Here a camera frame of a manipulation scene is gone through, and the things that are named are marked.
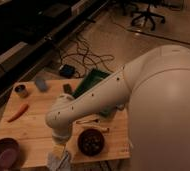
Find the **bowl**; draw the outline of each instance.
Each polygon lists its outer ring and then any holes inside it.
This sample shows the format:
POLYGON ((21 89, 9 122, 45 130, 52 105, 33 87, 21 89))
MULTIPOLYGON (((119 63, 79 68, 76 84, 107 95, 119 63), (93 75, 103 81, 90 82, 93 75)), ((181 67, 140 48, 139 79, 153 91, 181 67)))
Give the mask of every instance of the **bowl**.
POLYGON ((78 148, 87 156, 95 156, 102 151, 104 142, 104 137, 99 130, 87 129, 78 138, 78 148))
POLYGON ((19 155, 18 142, 12 138, 0 140, 0 171, 9 169, 17 161, 19 155))

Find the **wooden table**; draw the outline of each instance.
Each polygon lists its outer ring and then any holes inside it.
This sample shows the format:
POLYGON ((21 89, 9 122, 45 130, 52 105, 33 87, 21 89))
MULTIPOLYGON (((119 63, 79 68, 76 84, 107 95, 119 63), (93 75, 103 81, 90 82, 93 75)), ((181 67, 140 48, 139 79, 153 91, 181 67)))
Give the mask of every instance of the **wooden table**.
MULTIPOLYGON (((0 139, 11 137, 19 142, 21 147, 19 165, 21 167, 46 165, 47 155, 52 151, 55 143, 51 138, 52 130, 45 124, 45 114, 57 96, 63 92, 63 84, 69 83, 75 90, 79 81, 77 79, 47 81, 49 89, 45 93, 39 92, 33 82, 22 82, 21 84, 24 84, 30 93, 25 99, 19 98, 12 91, 0 122, 0 139), (24 103, 30 105, 29 109, 20 118, 8 123, 7 119, 14 115, 24 103)), ((95 114, 87 116, 87 118, 98 117, 101 119, 100 126, 110 128, 108 133, 103 133, 106 141, 103 151, 95 157, 83 155, 78 150, 77 138, 84 128, 74 123, 73 135, 66 145, 72 155, 72 163, 129 158, 126 111, 117 111, 115 115, 107 119, 95 114)))

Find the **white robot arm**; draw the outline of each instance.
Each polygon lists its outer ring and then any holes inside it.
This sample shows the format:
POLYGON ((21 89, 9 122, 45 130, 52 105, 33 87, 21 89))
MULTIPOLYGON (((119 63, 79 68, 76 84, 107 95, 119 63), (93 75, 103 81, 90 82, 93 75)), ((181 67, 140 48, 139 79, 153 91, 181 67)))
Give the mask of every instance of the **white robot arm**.
POLYGON ((46 115, 57 143, 76 119, 129 103, 131 170, 190 170, 190 50, 162 46, 126 64, 77 99, 61 95, 46 115))

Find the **cable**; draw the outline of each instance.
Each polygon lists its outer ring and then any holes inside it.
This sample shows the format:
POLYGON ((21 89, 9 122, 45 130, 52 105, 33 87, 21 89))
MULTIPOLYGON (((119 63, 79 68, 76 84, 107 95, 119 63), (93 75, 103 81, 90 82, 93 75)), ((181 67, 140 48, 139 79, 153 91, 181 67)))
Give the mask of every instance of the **cable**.
POLYGON ((110 73, 113 71, 107 66, 106 62, 114 60, 114 56, 110 54, 106 55, 97 55, 90 49, 90 44, 88 41, 81 35, 80 32, 77 32, 74 35, 74 38, 68 38, 70 42, 76 44, 75 53, 67 53, 62 48, 58 47, 52 38, 47 37, 46 40, 51 43, 53 50, 59 55, 60 64, 63 65, 64 61, 69 58, 74 62, 80 64, 84 68, 84 73, 81 74, 79 71, 75 72, 75 78, 82 78, 87 75, 88 71, 91 71, 93 68, 99 69, 99 64, 110 73))

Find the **carrot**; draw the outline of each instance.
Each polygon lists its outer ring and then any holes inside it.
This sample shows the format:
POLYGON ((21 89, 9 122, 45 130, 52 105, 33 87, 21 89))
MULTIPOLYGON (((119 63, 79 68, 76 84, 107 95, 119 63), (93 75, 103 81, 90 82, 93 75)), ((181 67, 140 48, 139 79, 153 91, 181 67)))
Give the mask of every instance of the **carrot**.
POLYGON ((15 113, 10 119, 7 120, 7 122, 12 122, 16 119, 18 119, 21 115, 23 115, 27 109, 29 108, 29 105, 26 103, 26 104, 23 104, 20 109, 17 111, 17 113, 15 113))

